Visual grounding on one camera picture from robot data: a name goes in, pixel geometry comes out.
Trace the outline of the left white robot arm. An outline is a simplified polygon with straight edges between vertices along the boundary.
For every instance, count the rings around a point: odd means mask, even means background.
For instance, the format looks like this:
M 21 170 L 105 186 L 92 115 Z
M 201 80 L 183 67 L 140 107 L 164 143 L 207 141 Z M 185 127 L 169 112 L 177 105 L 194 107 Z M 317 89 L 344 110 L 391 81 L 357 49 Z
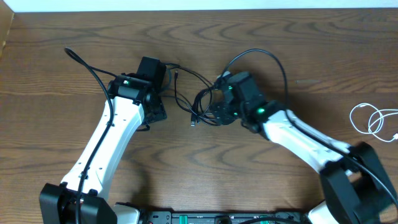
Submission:
M 45 184 L 40 193 L 44 223 L 139 223 L 138 209 L 107 200 L 133 134 L 167 117 L 159 97 L 163 79 L 133 73 L 109 83 L 101 119 L 81 156 L 60 184 Z

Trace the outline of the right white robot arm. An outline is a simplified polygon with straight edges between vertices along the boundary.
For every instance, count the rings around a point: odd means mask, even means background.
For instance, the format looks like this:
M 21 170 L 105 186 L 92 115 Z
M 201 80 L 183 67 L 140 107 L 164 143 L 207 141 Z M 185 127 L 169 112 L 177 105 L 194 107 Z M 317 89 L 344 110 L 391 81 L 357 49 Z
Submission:
M 397 192 L 369 144 L 328 137 L 277 101 L 221 101 L 210 110 L 222 125 L 240 119 L 244 128 L 285 147 L 318 173 L 324 201 L 308 212 L 310 223 L 380 223 L 381 212 L 397 205 Z

